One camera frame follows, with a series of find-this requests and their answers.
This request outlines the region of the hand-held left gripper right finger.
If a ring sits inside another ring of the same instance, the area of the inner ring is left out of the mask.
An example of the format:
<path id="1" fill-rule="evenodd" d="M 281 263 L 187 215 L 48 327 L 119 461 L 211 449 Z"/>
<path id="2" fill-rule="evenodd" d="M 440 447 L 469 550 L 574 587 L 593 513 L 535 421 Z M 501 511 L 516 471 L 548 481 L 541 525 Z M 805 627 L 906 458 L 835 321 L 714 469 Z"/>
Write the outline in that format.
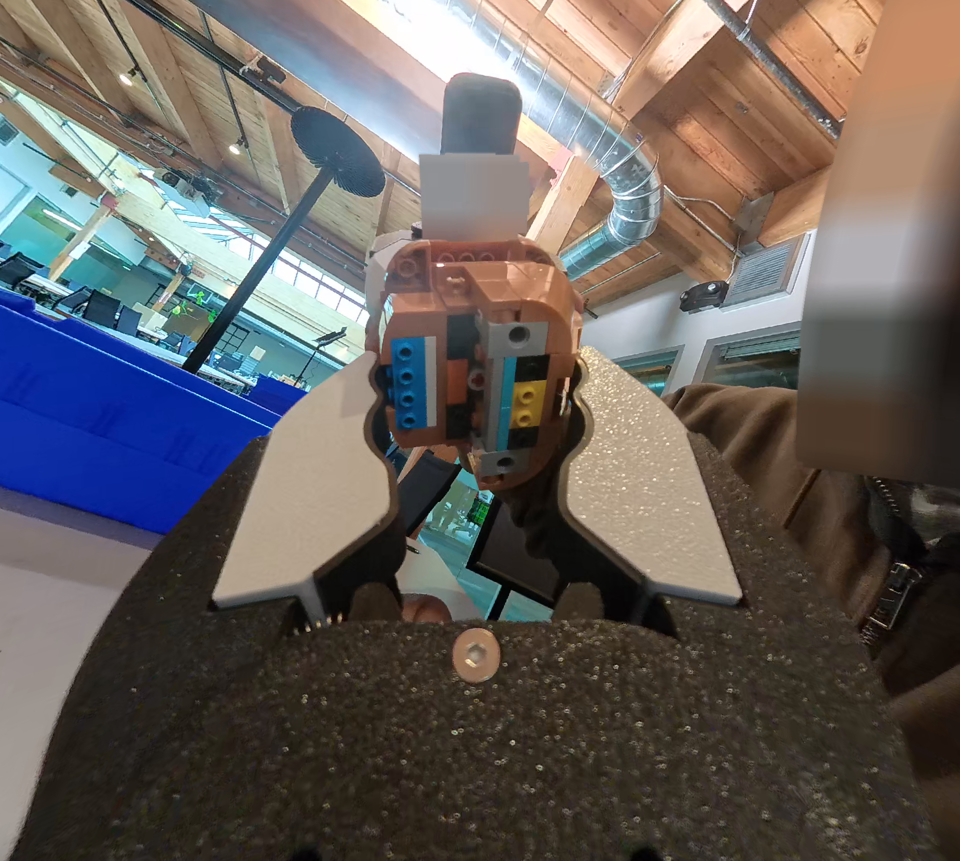
<path id="1" fill-rule="evenodd" d="M 566 521 L 652 595 L 736 605 L 738 575 L 686 427 L 598 350 L 579 352 L 583 434 L 558 470 Z"/>

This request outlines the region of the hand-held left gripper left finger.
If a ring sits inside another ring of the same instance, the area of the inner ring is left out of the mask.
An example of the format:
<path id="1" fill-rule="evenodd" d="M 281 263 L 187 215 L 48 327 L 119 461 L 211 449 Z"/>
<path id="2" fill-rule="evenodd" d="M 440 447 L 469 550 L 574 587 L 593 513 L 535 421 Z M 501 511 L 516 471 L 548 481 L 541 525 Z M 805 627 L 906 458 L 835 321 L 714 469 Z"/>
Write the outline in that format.
<path id="1" fill-rule="evenodd" d="M 318 579 L 399 514 L 396 476 L 373 437 L 377 367 L 364 352 L 273 428 L 213 589 L 217 608 L 294 597 L 330 610 Z"/>

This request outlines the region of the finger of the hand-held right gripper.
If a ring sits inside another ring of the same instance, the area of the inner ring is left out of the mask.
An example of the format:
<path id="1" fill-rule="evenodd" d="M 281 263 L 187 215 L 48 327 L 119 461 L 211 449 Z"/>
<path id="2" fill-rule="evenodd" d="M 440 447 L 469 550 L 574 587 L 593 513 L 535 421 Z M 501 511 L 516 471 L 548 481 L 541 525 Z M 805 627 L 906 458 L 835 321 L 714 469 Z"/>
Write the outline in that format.
<path id="1" fill-rule="evenodd" d="M 376 236 L 370 246 L 366 260 L 367 351 L 389 352 L 389 345 L 383 347 L 386 334 L 384 303 L 387 269 L 398 252 L 420 237 L 420 233 L 387 233 Z"/>

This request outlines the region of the brown lego head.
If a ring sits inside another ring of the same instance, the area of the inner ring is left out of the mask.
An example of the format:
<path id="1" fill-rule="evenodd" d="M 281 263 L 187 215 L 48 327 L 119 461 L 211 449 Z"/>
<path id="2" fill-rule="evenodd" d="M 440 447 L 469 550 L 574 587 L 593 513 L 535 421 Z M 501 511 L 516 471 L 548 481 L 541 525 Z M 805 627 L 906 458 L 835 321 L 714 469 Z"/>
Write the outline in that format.
<path id="1" fill-rule="evenodd" d="M 377 353 L 399 447 L 449 447 L 485 491 L 559 451 L 583 327 L 559 260 L 520 235 L 385 249 Z"/>

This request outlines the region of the person's right hand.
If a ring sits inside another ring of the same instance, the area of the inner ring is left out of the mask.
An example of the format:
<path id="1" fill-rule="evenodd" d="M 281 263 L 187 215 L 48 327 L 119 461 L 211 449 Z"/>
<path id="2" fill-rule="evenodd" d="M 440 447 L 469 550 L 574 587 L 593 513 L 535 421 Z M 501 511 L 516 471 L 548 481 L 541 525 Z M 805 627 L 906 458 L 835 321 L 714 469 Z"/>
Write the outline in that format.
<path id="1" fill-rule="evenodd" d="M 554 455 L 523 483 L 510 485 L 501 475 L 480 480 L 478 484 L 481 490 L 491 491 L 494 498 L 506 506 L 512 523 L 522 532 L 530 556 L 548 560 L 563 574 L 562 560 L 569 552 L 575 532 L 559 504 L 560 466 L 560 456 Z"/>

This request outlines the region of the black light stand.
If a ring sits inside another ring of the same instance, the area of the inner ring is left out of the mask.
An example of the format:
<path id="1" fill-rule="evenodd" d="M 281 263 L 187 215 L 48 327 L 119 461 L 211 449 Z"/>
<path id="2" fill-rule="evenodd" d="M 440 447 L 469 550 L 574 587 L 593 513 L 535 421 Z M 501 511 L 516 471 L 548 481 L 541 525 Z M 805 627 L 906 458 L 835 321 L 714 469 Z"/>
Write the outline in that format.
<path id="1" fill-rule="evenodd" d="M 335 331 L 328 332 L 315 339 L 306 364 L 300 370 L 299 374 L 295 376 L 294 387 L 302 388 L 304 386 L 305 375 L 311 369 L 316 360 L 325 364 L 327 367 L 332 367 L 332 370 L 334 371 L 342 369 L 342 367 L 345 365 L 345 362 L 337 356 L 327 352 L 327 348 L 345 339 L 346 335 L 347 329 L 343 327 Z"/>

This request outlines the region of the wooden beam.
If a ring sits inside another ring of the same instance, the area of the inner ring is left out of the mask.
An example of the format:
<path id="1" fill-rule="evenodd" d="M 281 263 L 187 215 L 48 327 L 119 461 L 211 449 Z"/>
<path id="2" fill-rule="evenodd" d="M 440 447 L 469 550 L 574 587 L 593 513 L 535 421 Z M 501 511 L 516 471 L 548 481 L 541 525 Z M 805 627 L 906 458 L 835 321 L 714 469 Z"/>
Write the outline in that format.
<path id="1" fill-rule="evenodd" d="M 536 211 L 526 237 L 546 253 L 558 255 L 598 179 L 598 171 L 587 161 L 571 155 Z"/>

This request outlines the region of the black steel column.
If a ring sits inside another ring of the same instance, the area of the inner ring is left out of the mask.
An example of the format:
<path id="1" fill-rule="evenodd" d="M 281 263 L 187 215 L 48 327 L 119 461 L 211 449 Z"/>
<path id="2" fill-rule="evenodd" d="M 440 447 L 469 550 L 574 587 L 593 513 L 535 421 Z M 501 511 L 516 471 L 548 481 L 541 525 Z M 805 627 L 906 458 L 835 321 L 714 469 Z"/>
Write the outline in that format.
<path id="1" fill-rule="evenodd" d="M 304 195 L 300 198 L 281 229 L 271 238 L 262 250 L 259 258 L 234 291 L 231 298 L 225 303 L 222 311 L 216 316 L 213 323 L 201 336 L 196 346 L 182 365 L 186 373 L 197 375 L 207 358 L 214 351 L 224 333 L 231 326 L 236 316 L 241 312 L 246 302 L 251 298 L 258 285 L 270 272 L 270 268 L 279 259 L 289 241 L 305 221 L 310 210 L 314 207 L 321 195 L 324 194 L 335 178 L 335 171 L 325 166 L 318 171 Z"/>

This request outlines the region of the black ribbed ceiling disc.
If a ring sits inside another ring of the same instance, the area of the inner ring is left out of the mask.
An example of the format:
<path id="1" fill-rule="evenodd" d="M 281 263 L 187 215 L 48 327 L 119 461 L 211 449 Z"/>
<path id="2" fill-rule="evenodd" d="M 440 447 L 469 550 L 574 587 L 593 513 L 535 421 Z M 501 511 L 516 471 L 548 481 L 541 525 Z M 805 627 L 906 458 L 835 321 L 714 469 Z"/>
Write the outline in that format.
<path id="1" fill-rule="evenodd" d="M 293 112 L 291 131 L 306 159 L 329 171 L 343 191 L 367 199 L 382 193 L 386 175 L 378 156 L 345 121 L 304 105 Z"/>

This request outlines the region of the black flat monitor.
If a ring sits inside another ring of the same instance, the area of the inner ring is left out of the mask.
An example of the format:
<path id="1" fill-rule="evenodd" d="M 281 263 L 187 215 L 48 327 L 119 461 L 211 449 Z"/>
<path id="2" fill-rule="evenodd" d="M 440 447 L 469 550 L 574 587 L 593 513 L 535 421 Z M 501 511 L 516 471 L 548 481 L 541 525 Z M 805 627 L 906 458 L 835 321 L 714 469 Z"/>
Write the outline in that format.
<path id="1" fill-rule="evenodd" d="M 490 502 L 473 548 L 468 570 L 545 607 L 555 605 L 561 580 L 551 560 L 535 557 L 509 509 L 496 498 Z"/>

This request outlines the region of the person's brown zip jacket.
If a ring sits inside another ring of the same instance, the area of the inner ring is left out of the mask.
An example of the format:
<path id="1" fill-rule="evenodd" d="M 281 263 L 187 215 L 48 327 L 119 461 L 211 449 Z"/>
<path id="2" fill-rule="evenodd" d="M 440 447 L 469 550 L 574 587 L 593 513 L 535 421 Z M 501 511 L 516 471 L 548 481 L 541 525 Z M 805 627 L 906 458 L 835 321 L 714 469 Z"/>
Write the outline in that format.
<path id="1" fill-rule="evenodd" d="M 942 852 L 958 859 L 958 489 L 803 475 L 783 526 L 858 628 Z"/>

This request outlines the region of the row of black office chairs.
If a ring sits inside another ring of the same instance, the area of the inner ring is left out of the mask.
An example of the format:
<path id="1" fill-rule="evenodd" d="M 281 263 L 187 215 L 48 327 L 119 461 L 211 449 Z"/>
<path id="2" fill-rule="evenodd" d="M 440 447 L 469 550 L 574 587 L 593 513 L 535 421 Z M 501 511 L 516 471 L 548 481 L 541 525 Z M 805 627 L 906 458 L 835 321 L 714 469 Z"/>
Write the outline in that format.
<path id="1" fill-rule="evenodd" d="M 74 282 L 65 285 L 54 281 L 19 252 L 2 258 L 1 282 L 3 288 L 48 301 L 53 310 L 61 309 L 68 315 L 131 337 L 138 335 L 142 315 L 137 310 L 105 291 Z"/>

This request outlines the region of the large silver air duct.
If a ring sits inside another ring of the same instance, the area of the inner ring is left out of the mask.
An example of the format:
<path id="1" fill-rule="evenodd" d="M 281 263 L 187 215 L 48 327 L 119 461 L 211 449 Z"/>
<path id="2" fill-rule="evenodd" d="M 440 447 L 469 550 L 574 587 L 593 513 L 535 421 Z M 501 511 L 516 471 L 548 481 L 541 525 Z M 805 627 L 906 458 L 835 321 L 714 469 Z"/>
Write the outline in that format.
<path id="1" fill-rule="evenodd" d="M 560 254 L 579 279 L 637 247 L 656 230 L 664 187 L 640 132 L 490 0 L 379 0 L 412 36 L 425 37 L 454 73 L 512 81 L 522 113 L 606 183 L 613 206 Z"/>

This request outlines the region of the grey wall vent grille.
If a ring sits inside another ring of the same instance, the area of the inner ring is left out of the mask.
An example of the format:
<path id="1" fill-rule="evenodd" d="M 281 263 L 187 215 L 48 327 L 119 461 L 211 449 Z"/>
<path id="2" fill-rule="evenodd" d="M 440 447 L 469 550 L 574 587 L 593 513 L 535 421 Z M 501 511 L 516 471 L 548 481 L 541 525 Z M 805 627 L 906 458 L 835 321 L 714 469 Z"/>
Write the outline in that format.
<path id="1" fill-rule="evenodd" d="M 731 277 L 721 307 L 733 309 L 790 295 L 808 252 L 811 236 L 812 232 L 805 232 L 745 255 Z"/>

